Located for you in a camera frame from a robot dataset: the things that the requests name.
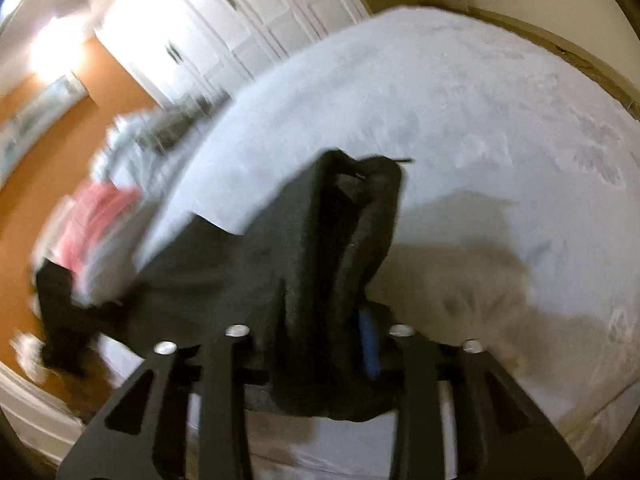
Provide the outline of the black pants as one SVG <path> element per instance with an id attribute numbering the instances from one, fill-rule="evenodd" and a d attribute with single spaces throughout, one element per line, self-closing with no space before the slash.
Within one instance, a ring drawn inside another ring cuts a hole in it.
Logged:
<path id="1" fill-rule="evenodd" d="M 390 250 L 404 173 L 384 156 L 327 151 L 285 183 L 242 234 L 193 216 L 117 299 L 82 308 L 70 272 L 36 276 L 45 366 L 85 374 L 99 335 L 139 356 L 160 341 L 208 344 L 253 333 L 269 379 L 250 406 L 365 422 L 394 406 L 380 343 L 390 310 L 366 288 Z"/>

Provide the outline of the light grey-blue duvet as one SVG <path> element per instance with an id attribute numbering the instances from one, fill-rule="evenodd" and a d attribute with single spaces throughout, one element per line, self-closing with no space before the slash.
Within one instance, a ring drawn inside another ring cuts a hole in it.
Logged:
<path id="1" fill-rule="evenodd" d="M 175 106 L 117 116 L 87 179 L 47 218 L 30 255 L 32 274 L 47 262 L 70 271 L 72 298 L 83 307 L 119 296 L 137 274 L 134 255 L 171 185 L 216 115 Z"/>

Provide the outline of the orange-pink striped blanket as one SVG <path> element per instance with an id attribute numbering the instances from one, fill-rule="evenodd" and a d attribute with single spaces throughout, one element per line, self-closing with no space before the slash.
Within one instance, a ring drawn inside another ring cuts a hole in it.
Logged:
<path id="1" fill-rule="evenodd" d="M 63 223 L 62 235 L 53 249 L 52 261 L 79 274 L 93 248 L 116 221 L 140 202 L 141 188 L 119 188 L 111 181 L 85 180 L 73 195 L 73 207 Z"/>

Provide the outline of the grey crumpled garment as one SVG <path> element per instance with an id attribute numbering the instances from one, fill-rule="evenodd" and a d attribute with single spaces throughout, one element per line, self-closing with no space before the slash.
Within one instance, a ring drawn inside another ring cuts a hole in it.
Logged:
<path id="1" fill-rule="evenodd" d="M 142 116 L 134 140 L 142 150 L 171 151 L 202 119 L 212 118 L 231 100 L 223 91 L 214 96 L 185 96 L 166 108 L 156 108 Z"/>

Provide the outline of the framed feather wall picture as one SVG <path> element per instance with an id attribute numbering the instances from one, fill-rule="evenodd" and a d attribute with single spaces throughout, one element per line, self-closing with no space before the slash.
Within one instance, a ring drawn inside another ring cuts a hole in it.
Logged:
<path id="1" fill-rule="evenodd" d="M 89 95 L 84 84 L 66 74 L 23 105 L 1 126 L 1 186 L 38 140 L 72 107 Z"/>

